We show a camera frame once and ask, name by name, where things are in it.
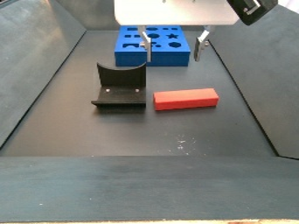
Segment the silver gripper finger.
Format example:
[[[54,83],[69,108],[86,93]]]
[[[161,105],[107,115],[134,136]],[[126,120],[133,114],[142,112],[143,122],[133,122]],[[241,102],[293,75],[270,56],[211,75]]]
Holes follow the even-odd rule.
[[[147,50],[147,61],[151,62],[153,61],[153,41],[151,41],[151,38],[147,36],[145,25],[139,26],[139,34],[143,39],[143,41],[141,42],[141,46]]]
[[[210,34],[211,34],[211,27],[206,25],[203,27],[203,32],[201,36],[195,40],[194,59],[197,61],[201,60],[202,52],[206,49],[206,47],[210,45],[210,42],[209,42]]]

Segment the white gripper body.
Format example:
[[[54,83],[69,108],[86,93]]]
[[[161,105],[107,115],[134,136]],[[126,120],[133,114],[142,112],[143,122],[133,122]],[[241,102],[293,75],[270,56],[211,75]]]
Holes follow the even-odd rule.
[[[234,25],[227,0],[115,0],[121,25]]]

